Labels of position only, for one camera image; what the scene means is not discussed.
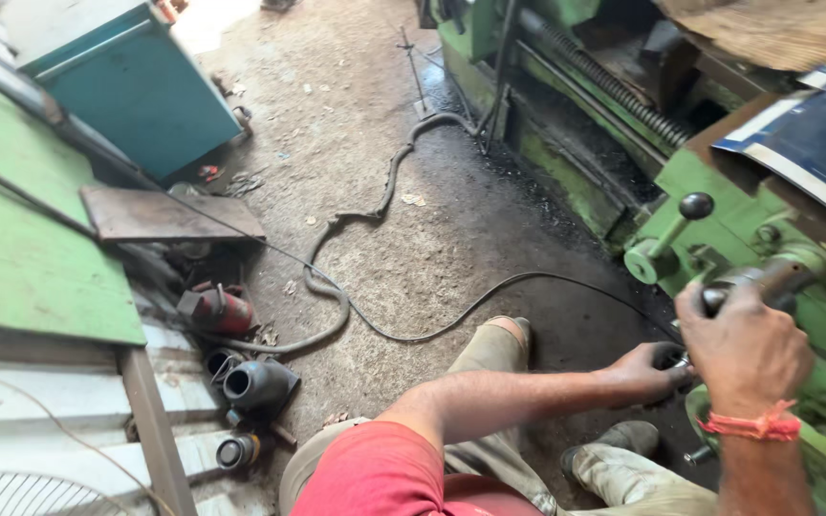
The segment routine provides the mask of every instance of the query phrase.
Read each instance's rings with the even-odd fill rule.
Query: man's left hand
[[[618,409],[630,405],[655,403],[671,396],[671,393],[694,380],[693,366],[670,367],[660,370],[655,363],[666,355],[680,355],[680,344],[643,343],[595,375],[614,389],[614,404]]]

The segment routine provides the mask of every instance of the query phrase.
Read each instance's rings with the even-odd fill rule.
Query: red thread bracelet
[[[709,421],[703,422],[697,418],[696,422],[709,433],[737,435],[758,441],[794,441],[798,439],[802,423],[786,409],[795,404],[794,399],[780,399],[757,419],[730,418],[711,410]]]

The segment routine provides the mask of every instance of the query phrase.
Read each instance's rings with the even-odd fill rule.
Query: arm
[[[652,367],[663,345],[640,344],[592,373],[519,375],[467,371],[408,390],[376,420],[401,423],[437,450],[535,419],[658,401],[688,383],[690,368]]]
[[[676,299],[681,332],[696,369],[723,416],[756,419],[790,399],[808,376],[808,337],[786,313],[768,309],[754,285],[737,287],[715,319],[702,307],[702,287]],[[721,436],[720,515],[814,514],[798,442]]]

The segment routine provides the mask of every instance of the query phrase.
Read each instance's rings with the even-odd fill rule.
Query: red hydraulic jack
[[[241,287],[215,288],[209,282],[184,292],[177,311],[201,330],[226,335],[242,335],[250,329],[253,308],[238,297]]]

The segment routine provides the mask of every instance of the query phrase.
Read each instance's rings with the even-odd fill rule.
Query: concrete floor
[[[193,0],[191,18],[207,1],[214,2]],[[243,11],[245,2],[215,3],[218,9],[227,4]],[[405,53],[395,46],[401,41],[397,28],[405,26],[423,52],[439,41],[435,31],[416,29],[411,0],[304,0],[284,15],[244,12],[221,29],[217,50],[197,58],[207,72],[247,88],[229,102],[253,112],[256,134],[200,164],[223,165],[228,177],[261,171],[265,184],[246,202],[270,242],[304,254],[331,214],[378,203],[388,160],[416,122],[417,89]],[[434,56],[441,59],[441,53]],[[416,64],[437,107],[459,111],[442,69],[420,56]],[[402,194],[421,194],[427,204],[406,205]],[[501,151],[493,159],[481,157],[454,127],[419,140],[401,166],[394,201],[381,223],[351,223],[325,244],[316,264],[338,278],[373,321],[404,336],[439,328],[500,279],[530,270],[574,276],[663,321],[672,318],[670,300],[627,275],[528,172]],[[276,252],[261,251],[248,276],[257,312],[274,323],[281,344],[316,333],[336,317],[336,303],[307,292],[301,267]],[[289,280],[299,284],[292,295],[283,291]],[[459,327],[424,344],[388,341],[353,314],[325,345],[284,358],[303,384],[282,425],[304,442],[331,413],[374,417],[407,388],[441,375],[474,328],[495,314],[531,320],[537,371],[607,366],[636,343],[660,339],[651,323],[611,299],[547,279],[507,288]],[[660,428],[663,463],[714,487],[715,464],[690,469],[680,461],[697,440],[679,402],[536,423],[523,432],[523,453],[562,505],[592,507],[593,499],[566,485],[556,459],[568,446],[628,418]],[[243,499],[256,498],[272,509],[290,454],[277,450],[247,484]]]

